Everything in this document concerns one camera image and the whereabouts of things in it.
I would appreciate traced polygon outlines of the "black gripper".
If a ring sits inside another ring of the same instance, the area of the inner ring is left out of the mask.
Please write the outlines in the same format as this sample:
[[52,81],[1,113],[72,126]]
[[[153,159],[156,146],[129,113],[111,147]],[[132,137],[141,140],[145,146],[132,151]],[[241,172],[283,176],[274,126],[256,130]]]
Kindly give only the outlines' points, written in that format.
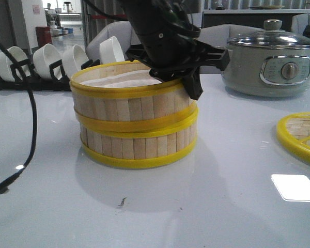
[[126,55],[148,66],[152,77],[162,81],[182,78],[190,99],[198,100],[203,93],[199,69],[213,66],[224,71],[229,64],[226,49],[216,48],[197,39],[161,32],[139,37],[141,44],[131,45]]

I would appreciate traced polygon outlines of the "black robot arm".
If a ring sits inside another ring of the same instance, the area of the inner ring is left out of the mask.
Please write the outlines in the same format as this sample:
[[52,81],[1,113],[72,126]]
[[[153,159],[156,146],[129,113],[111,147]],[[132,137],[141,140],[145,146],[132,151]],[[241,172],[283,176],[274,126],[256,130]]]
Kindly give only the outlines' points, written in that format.
[[200,28],[187,14],[183,1],[120,1],[139,45],[132,45],[126,55],[150,68],[150,76],[162,82],[182,79],[193,100],[203,89],[199,78],[201,66],[224,71],[230,61],[226,49],[198,41]]

